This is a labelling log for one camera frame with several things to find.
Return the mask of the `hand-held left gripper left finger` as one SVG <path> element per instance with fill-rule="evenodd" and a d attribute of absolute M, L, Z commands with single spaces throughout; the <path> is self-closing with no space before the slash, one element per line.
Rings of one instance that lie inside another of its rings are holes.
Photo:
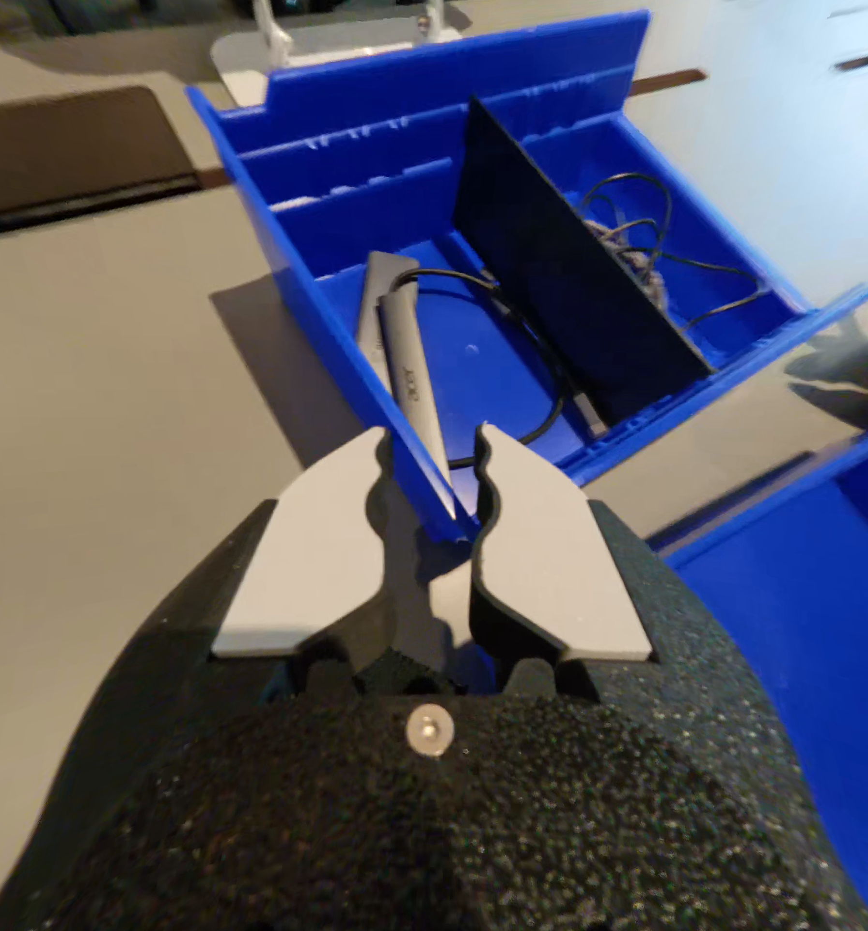
<path fill-rule="evenodd" d="M 325 455 L 277 497 L 210 651 L 217 660 L 315 660 L 361 672 L 394 645 L 386 566 L 390 433 L 374 426 Z"/>

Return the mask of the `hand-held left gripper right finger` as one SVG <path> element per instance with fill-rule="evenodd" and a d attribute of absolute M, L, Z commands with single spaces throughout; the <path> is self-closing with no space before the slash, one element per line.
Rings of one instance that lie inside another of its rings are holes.
<path fill-rule="evenodd" d="M 475 431 L 476 515 L 468 621 L 496 688 L 576 693 L 595 687 L 578 665 L 653 662 L 653 642 L 583 491 L 493 424 Z"/>

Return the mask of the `grey usb hub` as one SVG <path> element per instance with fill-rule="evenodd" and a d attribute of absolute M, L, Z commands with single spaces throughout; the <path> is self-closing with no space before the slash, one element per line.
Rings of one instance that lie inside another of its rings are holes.
<path fill-rule="evenodd" d="M 410 278 L 384 293 L 378 305 L 381 340 L 391 393 L 404 422 L 399 438 L 417 486 L 426 488 L 430 517 L 455 521 L 446 444 L 418 320 L 419 283 Z"/>
<path fill-rule="evenodd" d="M 370 251 L 366 263 L 356 340 L 358 348 L 388 392 L 391 392 L 391 382 L 381 332 L 379 304 L 399 274 L 419 267 L 418 261 L 411 257 L 377 250 Z"/>

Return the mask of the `black bin divider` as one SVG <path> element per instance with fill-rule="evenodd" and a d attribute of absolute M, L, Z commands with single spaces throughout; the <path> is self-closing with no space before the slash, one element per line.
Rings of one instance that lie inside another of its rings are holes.
<path fill-rule="evenodd" d="M 475 96 L 452 223 L 606 425 L 715 369 Z"/>

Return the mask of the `blue plastic bin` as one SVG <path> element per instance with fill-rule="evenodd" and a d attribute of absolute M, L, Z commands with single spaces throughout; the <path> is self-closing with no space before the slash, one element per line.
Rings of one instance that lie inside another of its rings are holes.
<path fill-rule="evenodd" d="M 868 904 L 868 431 L 652 534 L 757 673 Z"/>
<path fill-rule="evenodd" d="M 646 10 L 275 73 L 259 106 L 189 90 L 286 307 L 360 420 L 388 428 L 396 476 L 437 535 L 471 533 L 474 431 L 522 438 L 578 486 L 610 472 L 792 347 L 868 302 L 812 307 L 625 114 Z M 475 96 L 637 276 L 715 373 L 606 425 L 452 223 Z M 404 424 L 357 345 L 370 251 L 411 257 L 457 505 L 430 517 Z"/>

